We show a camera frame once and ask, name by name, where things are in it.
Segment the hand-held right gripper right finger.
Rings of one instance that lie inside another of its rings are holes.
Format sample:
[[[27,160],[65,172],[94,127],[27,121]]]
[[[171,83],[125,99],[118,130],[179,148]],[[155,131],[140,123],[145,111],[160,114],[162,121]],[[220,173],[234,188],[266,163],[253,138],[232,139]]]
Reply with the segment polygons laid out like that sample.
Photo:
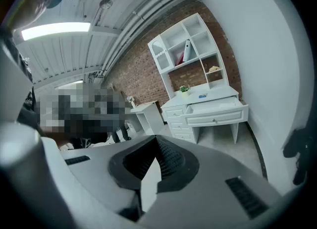
[[[157,194],[151,208],[138,224],[147,229],[254,229],[250,219],[226,180],[242,180],[268,208],[281,195],[262,176],[221,151],[166,137],[193,153],[199,161],[194,179],[183,189]]]

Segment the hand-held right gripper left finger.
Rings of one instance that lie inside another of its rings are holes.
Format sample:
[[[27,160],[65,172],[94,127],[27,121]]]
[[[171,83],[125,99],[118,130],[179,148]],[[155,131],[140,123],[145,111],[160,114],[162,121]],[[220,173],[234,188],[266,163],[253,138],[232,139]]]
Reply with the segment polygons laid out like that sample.
[[[137,195],[120,187],[108,170],[113,155],[133,151],[149,140],[153,136],[62,152],[52,139],[42,138],[49,171],[70,213],[70,229],[156,229],[120,214],[136,207]]]

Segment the wide white desk drawer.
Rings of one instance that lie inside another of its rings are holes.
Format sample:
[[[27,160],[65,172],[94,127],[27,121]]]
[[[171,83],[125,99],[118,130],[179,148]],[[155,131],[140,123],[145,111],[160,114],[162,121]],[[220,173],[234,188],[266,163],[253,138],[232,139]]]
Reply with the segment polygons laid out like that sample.
[[[248,120],[249,106],[236,97],[190,104],[182,122],[189,127],[236,124]]]

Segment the small white side drawer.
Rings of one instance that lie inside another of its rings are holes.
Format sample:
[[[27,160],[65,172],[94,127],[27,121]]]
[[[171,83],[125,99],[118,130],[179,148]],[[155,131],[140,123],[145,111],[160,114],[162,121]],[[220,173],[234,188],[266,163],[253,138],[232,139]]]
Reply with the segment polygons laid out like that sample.
[[[188,130],[188,126],[181,122],[170,122],[168,125],[172,129],[172,131]]]
[[[182,132],[182,131],[176,131],[172,133],[173,137],[178,138],[178,139],[182,139],[182,140],[186,140],[189,142],[192,142],[192,133],[191,132]]]
[[[164,109],[164,113],[168,118],[180,117],[185,113],[185,111],[186,108],[184,107],[170,107]]]

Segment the small white side table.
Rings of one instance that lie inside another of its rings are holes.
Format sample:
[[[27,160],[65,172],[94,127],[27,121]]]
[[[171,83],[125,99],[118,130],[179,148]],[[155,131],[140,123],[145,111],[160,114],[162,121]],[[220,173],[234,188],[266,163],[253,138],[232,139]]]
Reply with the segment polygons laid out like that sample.
[[[146,135],[157,135],[164,127],[156,102],[148,102],[131,109],[131,113],[136,114]]]

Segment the white desk with hutch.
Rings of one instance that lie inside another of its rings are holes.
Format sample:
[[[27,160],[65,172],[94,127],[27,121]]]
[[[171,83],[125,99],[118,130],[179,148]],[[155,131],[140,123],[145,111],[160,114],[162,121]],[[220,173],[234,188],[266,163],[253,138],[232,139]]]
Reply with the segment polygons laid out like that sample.
[[[181,20],[152,39],[148,43],[148,47],[153,58],[154,53],[151,49],[151,44],[155,40],[160,40],[163,43],[167,50],[167,57],[170,63],[169,69],[161,73],[159,72],[169,96],[169,100],[161,107],[163,116],[168,124],[170,122],[183,122],[181,116],[168,118],[164,113],[165,108],[184,107],[187,110],[187,107],[190,104],[233,96],[239,99],[239,93],[229,85],[226,68],[215,39],[198,13]],[[190,40],[191,42],[190,59],[187,62],[183,62],[181,65],[176,66],[178,58],[184,51],[186,40]],[[197,64],[200,70],[202,70],[206,83],[192,86],[184,78],[181,78],[179,81],[180,85],[190,86],[190,95],[183,98],[179,88],[173,88],[169,74],[176,70],[185,70],[186,67],[189,67],[193,63]],[[220,70],[209,72],[209,69],[212,66],[218,66],[220,67]],[[207,94],[207,96],[205,98],[199,98],[200,94]],[[234,141],[237,140],[240,123],[228,124],[231,128]],[[183,130],[182,132],[191,132],[193,136],[192,143],[197,143],[199,139],[199,130],[200,127],[188,126],[188,130]]]

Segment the person's black shirt torso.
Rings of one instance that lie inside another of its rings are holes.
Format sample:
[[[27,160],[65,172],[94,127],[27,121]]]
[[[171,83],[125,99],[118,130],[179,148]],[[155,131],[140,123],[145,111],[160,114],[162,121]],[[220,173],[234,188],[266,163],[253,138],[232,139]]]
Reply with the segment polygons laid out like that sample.
[[[18,49],[17,52],[19,53],[20,67],[22,71],[26,74],[31,83],[33,83],[28,59],[24,58]],[[39,119],[40,117],[38,115],[38,107],[36,103],[34,87],[32,86],[19,113],[18,122],[37,130],[41,136],[44,136],[43,131],[39,125]]]

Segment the frosted glass cabinet door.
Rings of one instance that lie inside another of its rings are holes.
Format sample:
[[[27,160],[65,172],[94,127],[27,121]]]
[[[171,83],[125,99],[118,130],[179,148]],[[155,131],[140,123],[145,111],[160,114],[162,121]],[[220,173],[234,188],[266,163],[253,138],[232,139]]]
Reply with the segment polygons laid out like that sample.
[[[151,44],[151,49],[154,53],[154,60],[158,66],[159,72],[164,72],[170,68],[170,63],[167,57],[167,50],[160,40],[155,40]]]

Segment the long ceiling light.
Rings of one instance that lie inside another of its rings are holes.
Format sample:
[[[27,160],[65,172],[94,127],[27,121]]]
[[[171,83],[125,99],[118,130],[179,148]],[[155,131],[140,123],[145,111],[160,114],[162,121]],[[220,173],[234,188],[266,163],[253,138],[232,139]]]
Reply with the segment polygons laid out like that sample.
[[[40,25],[32,28],[28,28],[21,31],[24,41],[31,40],[37,37],[68,33],[68,32],[88,32],[90,29],[90,23],[86,22],[61,22]]]

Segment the white ceiling pipe bundle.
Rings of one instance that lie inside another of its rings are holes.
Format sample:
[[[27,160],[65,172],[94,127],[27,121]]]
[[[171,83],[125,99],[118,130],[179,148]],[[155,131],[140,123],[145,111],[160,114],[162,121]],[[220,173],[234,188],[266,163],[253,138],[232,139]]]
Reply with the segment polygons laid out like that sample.
[[[128,41],[130,36],[152,16],[156,11],[173,0],[149,0],[141,9],[135,12],[134,17],[128,22],[118,39],[115,40],[112,48],[104,58],[104,63],[98,72],[98,76],[102,76],[106,68],[111,65],[110,61],[115,59],[120,48]]]

